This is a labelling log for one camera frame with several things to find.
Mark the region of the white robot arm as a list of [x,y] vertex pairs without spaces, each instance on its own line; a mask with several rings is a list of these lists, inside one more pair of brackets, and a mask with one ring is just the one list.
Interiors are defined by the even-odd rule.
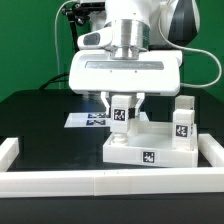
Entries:
[[181,49],[198,34],[195,0],[80,0],[74,14],[92,22],[77,39],[69,72],[76,93],[98,93],[106,112],[110,95],[173,96],[180,89]]

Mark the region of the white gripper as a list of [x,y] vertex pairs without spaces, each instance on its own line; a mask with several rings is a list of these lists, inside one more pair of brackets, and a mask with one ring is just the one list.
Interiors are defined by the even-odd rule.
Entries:
[[129,118],[134,119],[145,94],[174,96],[179,92],[182,58],[180,50],[141,52],[138,60],[112,60],[108,51],[82,50],[72,60],[69,86],[77,93],[101,92],[107,116],[111,112],[108,92],[136,93],[128,109]]

